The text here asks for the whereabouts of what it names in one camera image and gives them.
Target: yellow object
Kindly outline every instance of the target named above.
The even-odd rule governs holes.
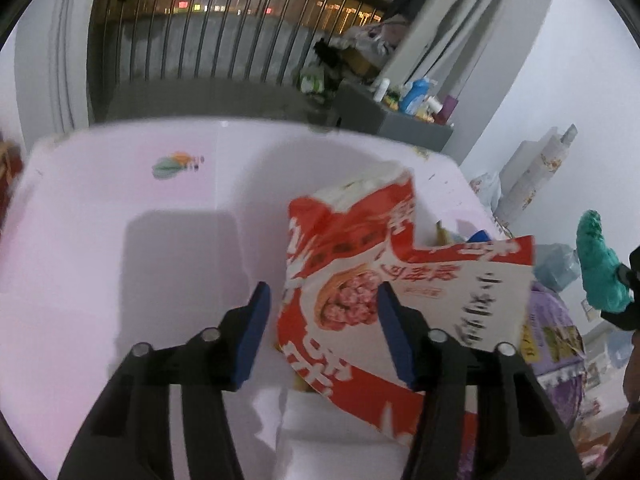
[[[172,153],[171,158],[181,166],[186,166],[193,160],[193,157],[189,155],[189,153],[185,153],[185,152]]]
[[[520,353],[527,364],[533,364],[540,361],[538,346],[533,338],[531,327],[526,324],[522,327],[522,340],[520,341]]]
[[[436,245],[438,247],[442,247],[445,245],[451,245],[452,243],[453,240],[449,231],[442,227],[442,222],[438,222],[436,224]]]

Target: green toy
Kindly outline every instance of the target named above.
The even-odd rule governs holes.
[[[618,279],[620,260],[604,243],[597,211],[587,211],[580,218],[576,248],[589,304],[612,314],[624,312],[633,300],[629,289]]]

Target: floor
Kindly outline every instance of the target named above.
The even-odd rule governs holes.
[[[113,93],[105,121],[172,116],[263,118],[335,125],[329,108],[294,87],[221,78],[122,83]]]

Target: curtain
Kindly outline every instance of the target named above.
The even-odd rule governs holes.
[[[464,47],[469,36],[494,0],[458,0],[440,23],[433,43],[428,46],[421,62],[409,80],[441,72],[443,65],[450,61]]]
[[[442,78],[494,1],[427,0],[380,77],[394,84],[434,74]]]

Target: clutter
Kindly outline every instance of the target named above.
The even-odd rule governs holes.
[[[497,172],[485,173],[473,179],[469,185],[489,215],[493,216],[502,195],[500,175]]]
[[[399,103],[400,103],[400,94],[398,92],[389,92],[382,102],[389,107],[390,110],[394,112],[398,111]]]
[[[534,283],[520,352],[543,386],[584,374],[584,346],[562,300]]]
[[[322,94],[324,92],[324,69],[313,65],[300,71],[300,91],[303,94]]]
[[[606,450],[612,457],[625,444],[639,420],[640,332],[612,330],[588,365],[588,402],[580,412],[576,444],[582,453]],[[629,349],[631,354],[625,362]]]
[[[336,406],[380,429],[392,420],[400,442],[415,433],[422,396],[398,383],[378,322],[381,282],[468,346],[519,344],[532,238],[414,248],[413,181],[398,163],[295,199],[289,216],[282,351]]]
[[[582,269],[582,286],[589,304],[604,312],[624,312],[632,300],[628,288],[618,279],[620,260],[605,245],[597,211],[582,215],[575,243]]]
[[[415,115],[431,88],[431,81],[423,77],[413,82],[411,89],[400,99],[399,110],[403,114]]]
[[[560,293],[580,278],[578,253],[565,244],[537,245],[533,273],[546,288]]]
[[[518,179],[513,188],[503,196],[495,210],[496,217],[505,226],[515,222],[522,212],[533,202],[536,193],[551,180],[567,158],[569,147],[578,130],[571,125],[561,137],[554,134],[542,152],[534,159],[527,171]]]
[[[347,64],[349,69],[364,80],[375,79],[380,73],[380,69],[370,63],[359,51],[353,47],[348,47],[340,51],[340,58]]]
[[[382,69],[409,30],[409,23],[396,16],[381,23],[351,27],[331,41],[339,50],[356,49],[377,69]]]

